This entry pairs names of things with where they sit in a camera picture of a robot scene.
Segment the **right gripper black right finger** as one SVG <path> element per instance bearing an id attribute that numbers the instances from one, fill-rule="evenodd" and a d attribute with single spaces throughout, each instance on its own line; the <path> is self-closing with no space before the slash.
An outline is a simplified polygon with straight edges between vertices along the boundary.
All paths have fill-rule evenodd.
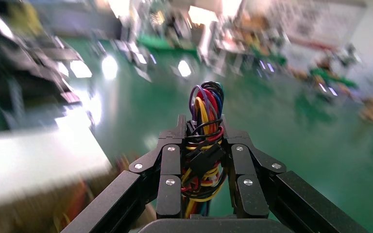
<path id="1" fill-rule="evenodd" d="M 231 202 L 240 223 L 258 233 L 364 233 L 366 229 L 281 161 L 256 148 L 249 134 L 224 127 Z"/>

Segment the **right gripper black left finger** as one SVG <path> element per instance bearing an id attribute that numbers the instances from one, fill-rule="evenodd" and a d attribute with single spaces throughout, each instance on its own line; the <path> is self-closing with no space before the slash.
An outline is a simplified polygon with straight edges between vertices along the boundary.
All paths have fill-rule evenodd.
<path id="1" fill-rule="evenodd" d="M 64 229 L 65 233 L 131 233 L 146 205 L 156 200 L 156 220 L 181 218 L 181 153 L 186 135 L 186 117 L 179 115 L 177 126 L 163 131 L 157 146 L 121 172 Z"/>

